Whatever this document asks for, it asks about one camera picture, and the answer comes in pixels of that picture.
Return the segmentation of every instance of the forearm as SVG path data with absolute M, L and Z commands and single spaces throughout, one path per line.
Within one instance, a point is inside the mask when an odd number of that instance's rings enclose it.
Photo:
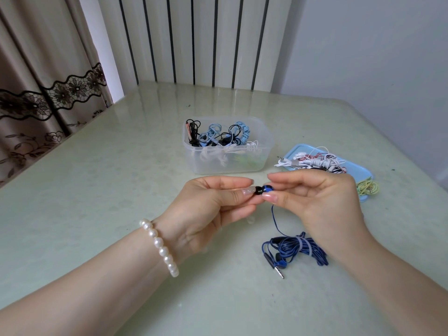
M 0 311 L 5 334 L 115 332 L 168 276 L 143 229 L 133 231 L 67 275 Z
M 354 250 L 343 265 L 401 334 L 446 335 L 448 292 L 378 242 Z

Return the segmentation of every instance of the pearl bracelet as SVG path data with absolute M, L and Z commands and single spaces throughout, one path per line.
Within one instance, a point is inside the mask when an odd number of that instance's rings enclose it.
M 172 258 L 172 255 L 169 253 L 169 250 L 166 246 L 164 246 L 164 240 L 161 237 L 158 237 L 159 233 L 152 222 L 147 219 L 140 220 L 140 226 L 148 231 L 149 237 L 154 238 L 154 246 L 159 249 L 159 255 L 164 258 L 164 262 L 168 265 L 168 270 L 173 277 L 179 276 L 179 269 Z

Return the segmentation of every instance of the fingernail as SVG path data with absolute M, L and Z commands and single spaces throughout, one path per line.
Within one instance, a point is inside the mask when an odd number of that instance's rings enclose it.
M 243 189 L 243 195 L 248 196 L 255 193 L 255 186 L 249 186 Z
M 264 200 L 270 202 L 270 203 L 277 203 L 277 195 L 275 193 L 271 192 L 264 192 L 261 194 Z

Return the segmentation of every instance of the plastic container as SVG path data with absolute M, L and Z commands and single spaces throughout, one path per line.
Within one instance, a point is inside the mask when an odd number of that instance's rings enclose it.
M 248 141 L 258 142 L 256 146 L 206 146 L 194 147 L 189 144 L 188 132 L 183 125 L 183 143 L 188 167 L 196 174 L 215 174 L 231 172 L 259 171 L 264 167 L 267 157 L 274 146 L 274 137 L 259 118 L 249 116 L 196 116 L 186 118 L 199 120 L 199 133 L 206 132 L 210 124 L 222 126 L 221 132 L 241 121 L 249 126 Z
M 317 149 L 317 148 L 314 148 L 313 146 L 306 145 L 306 144 L 297 144 L 284 157 L 286 159 L 292 159 L 299 152 L 305 152 L 305 153 L 311 153 L 311 152 L 319 153 L 319 152 L 321 152 L 321 153 L 326 153 L 327 151 L 324 151 L 324 150 L 321 150 L 321 149 Z M 364 180 L 364 179 L 367 179 L 369 177 L 372 177 L 372 179 L 374 178 L 372 172 L 370 172 L 369 170 L 367 170 L 366 168 L 364 168 L 364 167 L 362 167 L 362 166 L 360 166 L 358 164 L 352 163 L 351 161 L 346 160 L 345 163 L 342 164 L 342 166 L 344 166 L 347 169 L 347 173 L 349 175 L 351 175 L 355 179 L 356 182 Z M 290 170 L 290 171 L 294 170 L 291 167 L 284 167 L 284 168 L 287 169 L 287 170 Z M 365 202 L 367 200 L 368 197 L 369 196 L 366 195 L 366 194 L 363 195 L 363 196 L 359 196 L 359 201 L 361 203 L 363 203 L 363 202 Z

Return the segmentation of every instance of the clear plastic box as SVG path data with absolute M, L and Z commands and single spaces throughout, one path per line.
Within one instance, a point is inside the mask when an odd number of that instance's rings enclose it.
M 187 119 L 199 120 L 199 133 L 206 132 L 210 124 L 222 126 L 221 132 L 228 132 L 228 128 L 241 121 L 249 126 L 248 141 L 257 145 L 242 146 L 206 146 L 195 147 L 189 144 L 186 125 L 183 125 L 183 143 L 185 159 L 188 167 L 196 174 L 214 174 L 231 172 L 259 171 L 264 167 L 267 157 L 274 146 L 274 137 L 264 122 L 250 116 L 196 116 Z

